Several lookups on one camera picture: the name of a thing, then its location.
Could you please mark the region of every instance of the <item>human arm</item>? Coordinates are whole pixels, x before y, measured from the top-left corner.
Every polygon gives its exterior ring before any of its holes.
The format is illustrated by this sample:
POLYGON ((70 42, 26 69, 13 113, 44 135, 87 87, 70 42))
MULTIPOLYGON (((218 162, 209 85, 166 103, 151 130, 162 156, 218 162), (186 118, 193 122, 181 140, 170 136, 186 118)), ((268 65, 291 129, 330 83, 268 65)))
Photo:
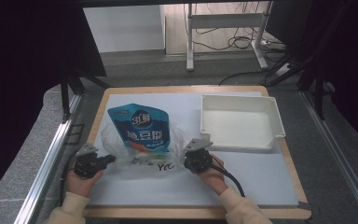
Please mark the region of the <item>human arm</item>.
POLYGON ((68 190, 61 207, 55 208, 45 224, 84 224, 86 219, 83 211, 89 202, 89 194, 95 182, 103 176, 103 171, 98 172, 91 179, 84 179, 76 175, 73 170, 66 176, 68 190))
MULTIPOLYGON (((215 155, 213 165, 223 167, 224 163, 215 155)), ((204 183, 210 187, 220 199, 227 214, 229 224, 269 224, 271 221, 262 213, 260 208, 249 198, 243 198, 234 189, 229 188, 224 175, 215 169, 209 168, 203 173, 197 174, 204 183)))

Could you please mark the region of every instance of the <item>sleeve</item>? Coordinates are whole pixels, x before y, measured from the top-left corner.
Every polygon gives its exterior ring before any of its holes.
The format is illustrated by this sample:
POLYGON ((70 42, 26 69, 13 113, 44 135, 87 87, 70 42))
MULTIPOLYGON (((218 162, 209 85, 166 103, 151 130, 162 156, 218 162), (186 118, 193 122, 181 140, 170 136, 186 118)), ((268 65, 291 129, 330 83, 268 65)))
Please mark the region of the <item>sleeve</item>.
POLYGON ((272 223, 251 199, 242 198, 234 188, 226 189, 219 199, 226 208, 228 224, 272 223))
POLYGON ((65 200, 61 207, 51 211, 44 224, 85 224, 83 211, 90 199, 80 195, 66 192, 65 200))

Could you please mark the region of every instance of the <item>black cable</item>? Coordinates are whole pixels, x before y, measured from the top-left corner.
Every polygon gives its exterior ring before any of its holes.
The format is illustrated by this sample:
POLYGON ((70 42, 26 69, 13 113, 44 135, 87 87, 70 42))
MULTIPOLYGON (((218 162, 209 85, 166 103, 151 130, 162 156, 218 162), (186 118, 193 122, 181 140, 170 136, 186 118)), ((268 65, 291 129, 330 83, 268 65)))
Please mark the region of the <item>black cable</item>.
POLYGON ((247 7, 248 7, 248 2, 246 2, 246 5, 243 3, 242 13, 246 13, 246 8, 247 7))
MULTIPOLYGON (((195 8, 195 11, 194 11, 194 15, 195 14, 197 14, 197 3, 196 3, 196 8, 195 8)), ((205 35, 205 34, 208 34, 208 33, 210 33, 210 32, 212 32, 212 31, 215 31, 215 30, 218 30, 219 28, 213 28, 213 29, 211 29, 211 30, 208 30, 208 31, 205 31, 205 32, 199 32, 199 30, 198 29, 196 29, 196 33, 197 34, 199 34, 199 35, 205 35)))
POLYGON ((253 33, 254 33, 254 31, 255 31, 255 28, 254 28, 254 27, 252 27, 252 34, 251 34, 252 41, 253 41, 253 33))
POLYGON ((219 162, 215 157, 212 157, 212 159, 213 159, 214 161, 216 161, 217 164, 219 164, 219 166, 222 167, 222 169, 226 170, 226 168, 225 168, 222 164, 220 164, 220 162, 219 162))
POLYGON ((258 10, 258 4, 260 4, 260 2, 257 2, 257 6, 255 7, 255 13, 256 13, 257 10, 258 10))
POLYGON ((237 73, 228 77, 223 78, 223 80, 221 80, 219 82, 219 86, 221 86, 223 84, 223 82, 225 82, 227 79, 232 78, 232 77, 237 77, 237 76, 241 76, 241 75, 247 75, 247 74, 252 74, 252 73, 266 73, 267 71, 259 71, 259 72, 243 72, 243 73, 237 73))
POLYGON ((69 164, 71 163, 71 160, 72 158, 75 156, 75 154, 80 150, 77 149, 75 151, 73 151, 71 153, 71 155, 69 155, 69 158, 68 160, 66 161, 66 164, 63 166, 63 169, 62 169, 62 174, 61 174, 61 179, 60 179, 60 206, 62 206, 62 203, 63 203, 63 191, 64 191, 64 187, 65 187, 65 180, 66 180, 66 175, 67 175, 67 172, 69 170, 69 164))
POLYGON ((242 5, 243 2, 240 2, 240 4, 235 8, 234 13, 237 11, 237 9, 242 5))
POLYGON ((276 74, 276 72, 282 68, 284 64, 289 62, 289 60, 292 58, 292 55, 290 54, 284 54, 279 61, 277 61, 274 66, 269 70, 269 72, 264 76, 263 80, 261 80, 258 84, 261 86, 265 86, 267 83, 267 78, 276 74))
POLYGON ((253 6, 253 2, 251 2, 251 5, 249 6, 249 13, 251 12, 252 6, 253 6))
POLYGON ((212 10, 209 8, 209 3, 206 4, 206 7, 209 9, 209 11, 211 12, 211 14, 213 14, 212 10))
POLYGON ((266 59, 269 60, 270 62, 276 63, 276 62, 278 62, 280 59, 279 59, 279 60, 271 59, 271 58, 269 57, 269 54, 270 54, 270 53, 284 53, 284 50, 267 51, 267 52, 264 53, 264 58, 266 58, 266 59))
POLYGON ((223 166, 218 167, 218 166, 215 166, 215 165, 213 165, 213 164, 211 164, 209 162, 200 161, 200 160, 194 160, 194 161, 197 161, 197 162, 201 163, 202 165, 206 165, 206 166, 208 166, 210 168, 213 168, 216 171, 218 171, 218 172, 222 173, 223 175, 225 175, 226 177, 230 178, 232 180, 232 182, 234 182, 234 184, 237 186, 237 189, 240 191, 240 195, 242 197, 245 197, 245 194, 243 193, 241 183, 237 180, 237 178, 235 178, 234 175, 229 173, 228 170, 226 170, 223 166))
MULTIPOLYGON (((186 34, 188 35, 188 30, 187 30, 187 25, 186 25, 186 9, 185 9, 185 4, 183 4, 183 12, 184 12, 184 17, 185 17, 185 29, 186 29, 186 34)), ((209 33, 213 30, 217 30, 218 28, 215 28, 215 29, 212 29, 212 30, 209 30, 205 33, 202 33, 202 34, 206 34, 206 33, 209 33)), ((237 49, 247 49, 250 45, 251 45, 251 41, 252 39, 250 39, 249 37, 246 37, 246 36, 236 36, 237 32, 238 32, 239 28, 237 28, 235 34, 234 34, 234 37, 231 37, 228 41, 227 41, 227 44, 228 46, 225 47, 225 48, 222 48, 222 49, 216 49, 216 48, 213 48, 211 46, 208 46, 206 44, 202 44, 200 42, 196 42, 196 41, 192 41, 193 44, 197 44, 197 45, 202 45, 203 47, 205 48, 208 48, 208 49, 213 49, 213 50, 225 50, 225 49, 229 49, 229 48, 237 48, 237 49), (250 40, 248 41, 248 45, 246 45, 245 47, 239 47, 236 42, 237 41, 243 41, 243 40, 250 40)))

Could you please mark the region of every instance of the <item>white plastic tray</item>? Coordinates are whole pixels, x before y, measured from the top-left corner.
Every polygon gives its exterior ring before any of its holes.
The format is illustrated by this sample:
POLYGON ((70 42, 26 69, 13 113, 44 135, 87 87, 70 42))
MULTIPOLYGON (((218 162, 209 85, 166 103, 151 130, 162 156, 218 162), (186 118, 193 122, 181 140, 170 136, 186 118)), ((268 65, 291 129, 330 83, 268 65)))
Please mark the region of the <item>white plastic tray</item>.
POLYGON ((273 97, 202 95, 200 128, 213 147, 269 150, 286 136, 273 97))

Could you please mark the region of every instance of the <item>wooden board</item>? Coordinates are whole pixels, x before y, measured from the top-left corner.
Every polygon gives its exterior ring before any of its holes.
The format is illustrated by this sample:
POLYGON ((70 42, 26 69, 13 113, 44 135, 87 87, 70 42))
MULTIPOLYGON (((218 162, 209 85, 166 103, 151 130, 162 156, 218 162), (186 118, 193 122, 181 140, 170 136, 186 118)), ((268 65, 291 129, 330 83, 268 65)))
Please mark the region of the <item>wooden board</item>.
MULTIPOLYGON (((105 92, 101 102, 97 117, 94 121, 89 142, 93 143, 98 132, 103 113, 105 111, 106 102, 110 94, 131 94, 131 93, 156 93, 156 92, 221 92, 221 91, 259 91, 263 96, 268 96, 267 91, 263 87, 215 87, 215 86, 195 86, 195 87, 158 87, 158 88, 118 88, 109 89, 105 92)), ((294 183, 296 194, 301 204, 307 203, 304 191, 296 174, 296 168, 291 160, 290 153, 284 139, 280 141, 280 147, 288 167, 290 176, 294 183)), ((262 207, 268 217, 275 218, 308 218, 310 211, 306 209, 292 207, 262 207)), ((225 211, 222 207, 150 207, 150 206, 89 206, 86 209, 88 217, 149 217, 149 218, 225 218, 225 211)))

